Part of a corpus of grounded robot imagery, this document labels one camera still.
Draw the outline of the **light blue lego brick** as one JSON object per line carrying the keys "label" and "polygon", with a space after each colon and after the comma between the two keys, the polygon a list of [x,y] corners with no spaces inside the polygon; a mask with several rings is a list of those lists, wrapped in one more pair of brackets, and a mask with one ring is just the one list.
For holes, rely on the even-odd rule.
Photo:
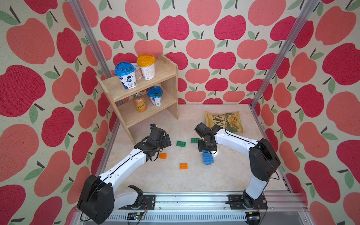
{"label": "light blue lego brick", "polygon": [[210,153],[208,153],[208,152],[203,152],[203,153],[202,153],[202,157],[203,157],[203,160],[205,160],[205,161],[213,160],[212,154],[210,154]]}
{"label": "light blue lego brick", "polygon": [[205,165],[211,165],[211,164],[214,163],[214,159],[211,158],[211,157],[204,157],[204,158],[203,158],[203,163],[204,163]]}

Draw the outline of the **orange square lego brick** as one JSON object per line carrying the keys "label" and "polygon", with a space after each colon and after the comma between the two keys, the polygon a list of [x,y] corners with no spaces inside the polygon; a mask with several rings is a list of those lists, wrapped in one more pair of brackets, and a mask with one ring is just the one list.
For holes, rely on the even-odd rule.
{"label": "orange square lego brick", "polygon": [[188,164],[187,163],[180,163],[180,169],[181,170],[187,170],[188,169]]}

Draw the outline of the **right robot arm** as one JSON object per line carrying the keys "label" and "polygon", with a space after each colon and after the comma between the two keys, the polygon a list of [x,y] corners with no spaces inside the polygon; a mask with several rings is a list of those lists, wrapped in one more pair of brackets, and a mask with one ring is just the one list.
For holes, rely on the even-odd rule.
{"label": "right robot arm", "polygon": [[198,124],[195,132],[201,138],[198,141],[201,152],[215,152],[220,144],[248,157],[252,178],[243,196],[248,202],[258,200],[281,164],[270,141],[245,138],[218,125],[207,127],[204,123]]}

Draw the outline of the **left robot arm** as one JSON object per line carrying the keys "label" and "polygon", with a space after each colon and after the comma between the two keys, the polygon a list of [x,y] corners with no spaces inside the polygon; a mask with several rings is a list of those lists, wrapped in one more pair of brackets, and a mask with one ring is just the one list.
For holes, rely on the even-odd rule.
{"label": "left robot arm", "polygon": [[118,187],[140,166],[153,161],[160,152],[171,146],[169,135],[155,124],[150,125],[149,136],[135,144],[134,149],[117,165],[99,176],[90,175],[84,182],[77,208],[89,220],[100,225],[104,223],[113,210],[122,207],[139,209],[146,206],[143,191],[129,185],[119,191]]}

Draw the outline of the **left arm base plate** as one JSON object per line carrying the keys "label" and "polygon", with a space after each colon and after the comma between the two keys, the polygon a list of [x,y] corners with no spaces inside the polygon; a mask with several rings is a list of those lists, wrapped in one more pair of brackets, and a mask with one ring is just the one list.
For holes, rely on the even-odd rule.
{"label": "left arm base plate", "polygon": [[122,210],[153,210],[155,208],[156,195],[143,195],[139,204],[122,207]]}

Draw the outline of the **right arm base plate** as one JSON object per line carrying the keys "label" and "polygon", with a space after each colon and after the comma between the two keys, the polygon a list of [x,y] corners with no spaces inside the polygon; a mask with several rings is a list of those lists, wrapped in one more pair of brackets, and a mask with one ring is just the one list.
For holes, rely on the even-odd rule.
{"label": "right arm base plate", "polygon": [[228,195],[228,200],[225,204],[230,205],[231,210],[267,210],[267,200],[264,194],[261,194],[257,199],[253,199],[247,194],[245,195]]}

